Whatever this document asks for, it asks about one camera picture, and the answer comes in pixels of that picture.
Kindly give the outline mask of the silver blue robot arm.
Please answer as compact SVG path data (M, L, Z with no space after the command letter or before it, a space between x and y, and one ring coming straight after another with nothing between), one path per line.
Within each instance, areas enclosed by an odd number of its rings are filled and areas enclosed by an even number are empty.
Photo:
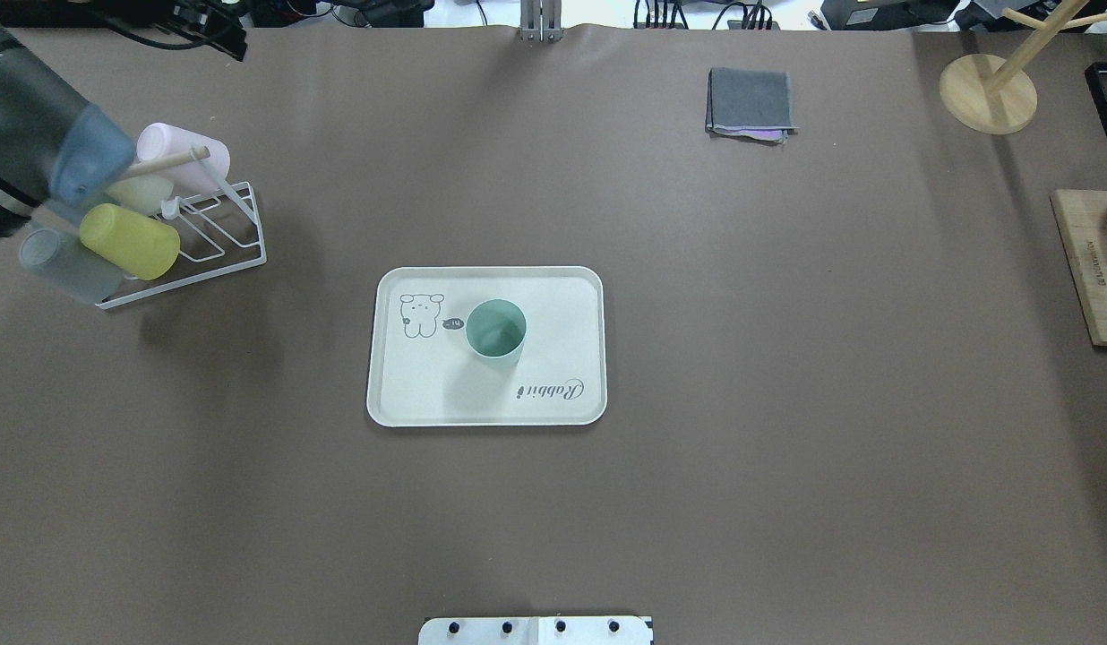
M0 241L45 202L77 225L134 156L124 131L0 24Z

